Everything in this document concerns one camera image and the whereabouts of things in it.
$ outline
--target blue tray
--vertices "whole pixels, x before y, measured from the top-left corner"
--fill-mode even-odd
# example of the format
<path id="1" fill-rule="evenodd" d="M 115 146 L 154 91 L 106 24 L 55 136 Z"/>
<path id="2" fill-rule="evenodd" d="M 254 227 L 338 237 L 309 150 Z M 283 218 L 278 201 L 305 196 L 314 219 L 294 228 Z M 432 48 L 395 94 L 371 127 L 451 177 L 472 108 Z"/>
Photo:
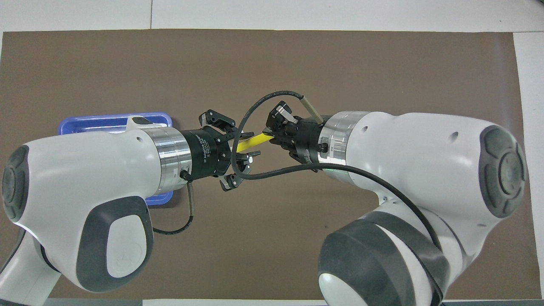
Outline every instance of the blue tray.
<path id="1" fill-rule="evenodd" d="M 109 133 L 121 133 L 127 127 L 128 116 L 142 116 L 147 120 L 159 124 L 161 126 L 172 126 L 172 118 L 166 113 L 132 113 L 132 114 L 116 114 L 103 116 L 85 116 L 85 117 L 68 117 L 60 122 L 58 134 L 73 134 L 91 131 L 104 131 Z M 145 199 L 148 206 L 163 205 L 170 201 L 173 191 L 153 195 Z"/>

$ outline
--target curved black cable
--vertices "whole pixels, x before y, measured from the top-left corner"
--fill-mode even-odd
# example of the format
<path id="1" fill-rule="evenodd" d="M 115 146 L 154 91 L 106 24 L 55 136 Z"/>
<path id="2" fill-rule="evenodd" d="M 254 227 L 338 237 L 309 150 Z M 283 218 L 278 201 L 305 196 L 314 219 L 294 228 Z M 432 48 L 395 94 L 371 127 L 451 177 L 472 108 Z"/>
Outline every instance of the curved black cable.
<path id="1" fill-rule="evenodd" d="M 195 203 L 195 199 L 193 196 L 192 182 L 187 182 L 187 194 L 189 195 L 189 213 L 190 213 L 189 220 L 187 220 L 187 223 L 177 230 L 168 231 L 168 230 L 160 230 L 160 229 L 153 228 L 154 232 L 158 234 L 162 234 L 162 235 L 176 235 L 183 232 L 191 225 L 191 223 L 193 222 L 194 203 Z"/>
<path id="2" fill-rule="evenodd" d="M 250 109 L 245 113 L 244 117 L 242 118 L 242 121 L 240 122 L 240 125 L 238 126 L 238 131 L 234 135 L 234 142 L 232 144 L 232 152 L 236 152 L 238 148 L 238 143 L 240 141 L 240 134 L 242 130 L 244 129 L 244 125 L 249 119 L 249 116 L 266 100 L 272 99 L 277 96 L 293 96 L 296 97 L 299 100 L 302 100 L 304 98 L 303 95 L 296 93 L 294 91 L 284 90 L 284 91 L 276 91 L 274 93 L 268 94 L 262 98 L 260 98 L 253 106 L 250 107 Z M 395 188 L 393 185 L 385 181 L 384 179 L 368 172 L 363 169 L 355 168 L 352 166 L 344 166 L 341 164 L 333 164 L 333 163 L 311 163 L 311 164 L 300 164 L 296 166 L 290 166 L 281 168 L 278 170 L 272 170 L 268 172 L 258 173 L 258 174 L 244 174 L 238 167 L 236 167 L 236 154 L 231 155 L 231 166 L 234 170 L 234 173 L 238 175 L 240 178 L 244 180 L 260 180 L 260 179 L 266 179 L 271 178 L 273 176 L 287 174 L 291 172 L 296 171 L 302 171 L 302 170 L 312 170 L 312 169 L 335 169 L 335 170 L 344 170 L 351 173 L 358 174 L 360 176 L 364 176 L 370 180 L 375 181 L 376 183 L 384 186 L 386 189 L 391 191 L 394 195 L 396 195 L 400 200 L 408 206 L 408 208 L 419 218 L 421 223 L 423 223 L 423 226 L 425 226 L 425 229 L 429 233 L 429 236 L 431 237 L 431 240 L 433 244 L 439 249 L 442 250 L 442 246 L 440 244 L 440 241 L 438 240 L 438 235 L 436 234 L 436 231 L 432 228 L 432 225 L 430 224 L 429 220 L 423 215 L 421 210 L 407 197 L 402 193 L 400 190 Z"/>

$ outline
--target robotic arm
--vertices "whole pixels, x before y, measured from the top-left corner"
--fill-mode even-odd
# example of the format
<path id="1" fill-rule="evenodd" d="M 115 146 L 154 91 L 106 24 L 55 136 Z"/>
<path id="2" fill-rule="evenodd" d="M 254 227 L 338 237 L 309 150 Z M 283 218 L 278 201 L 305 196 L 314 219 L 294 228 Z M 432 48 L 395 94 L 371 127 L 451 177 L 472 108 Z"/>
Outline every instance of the robotic arm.
<path id="1" fill-rule="evenodd" d="M 260 103 L 285 92 L 279 93 Z M 270 142 L 304 164 L 296 167 L 324 169 L 381 199 L 376 210 L 325 239 L 318 277 L 326 301 L 438 304 L 491 229 L 521 203 L 527 170 L 520 146 L 483 120 L 381 112 L 321 117 L 297 97 L 313 117 L 293 116 L 280 102 L 264 130 Z M 237 152 L 238 140 L 253 135 L 241 132 L 249 114 L 236 128 L 210 110 L 200 116 L 202 128 L 190 131 L 130 118 L 121 134 L 55 136 L 17 149 L 4 170 L 2 196 L 8 216 L 26 232 L 0 273 L 0 302 L 43 304 L 60 275 L 55 269 L 93 292 L 134 278 L 153 243 L 144 198 L 206 176 L 219 177 L 223 190 L 265 177 L 249 175 L 258 152 L 233 154 L 228 145 L 234 138 Z M 231 164 L 235 174 L 225 175 Z M 406 206 L 412 202 L 418 208 Z"/>

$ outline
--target yellow stick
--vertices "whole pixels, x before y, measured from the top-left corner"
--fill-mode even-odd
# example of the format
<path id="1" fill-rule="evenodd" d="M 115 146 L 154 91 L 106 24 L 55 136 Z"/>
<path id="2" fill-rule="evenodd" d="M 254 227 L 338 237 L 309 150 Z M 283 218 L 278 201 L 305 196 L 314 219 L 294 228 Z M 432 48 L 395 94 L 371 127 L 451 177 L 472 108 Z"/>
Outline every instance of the yellow stick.
<path id="1" fill-rule="evenodd" d="M 236 153 L 240 153 L 244 150 L 247 150 L 251 147 L 254 147 L 258 144 L 262 144 L 263 142 L 269 141 L 273 138 L 273 136 L 267 136 L 265 134 L 259 134 L 257 136 L 253 136 L 249 138 L 248 140 L 241 142 L 238 144 L 238 148 L 236 149 Z"/>

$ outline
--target brown mat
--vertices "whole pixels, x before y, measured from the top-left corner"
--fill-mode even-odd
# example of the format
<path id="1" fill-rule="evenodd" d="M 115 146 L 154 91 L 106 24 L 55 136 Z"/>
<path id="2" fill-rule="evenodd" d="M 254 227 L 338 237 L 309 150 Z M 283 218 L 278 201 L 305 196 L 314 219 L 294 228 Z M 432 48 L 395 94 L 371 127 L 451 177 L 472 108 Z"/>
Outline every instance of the brown mat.
<path id="1" fill-rule="evenodd" d="M 209 108 L 238 122 L 258 98 L 284 89 L 306 95 L 323 114 L 458 114 L 503 125 L 523 141 L 509 33 L 18 32 L 3 40 L 0 167 L 20 144 L 56 134 L 66 117 L 163 111 L 177 128 L 198 128 L 197 116 Z M 246 130 L 260 131 L 275 103 Z M 259 148 L 254 171 L 294 163 L 280 148 Z M 194 187 L 193 225 L 177 236 L 156 235 L 135 281 L 95 295 L 61 278 L 51 297 L 321 299 L 316 269 L 323 239 L 378 203 L 372 192 L 312 172 L 247 181 L 227 193 L 215 178 Z M 168 207 L 151 211 L 155 226 L 174 229 L 186 221 L 185 190 Z M 0 215 L 4 260 L 17 229 Z M 540 298 L 528 195 L 446 298 Z"/>

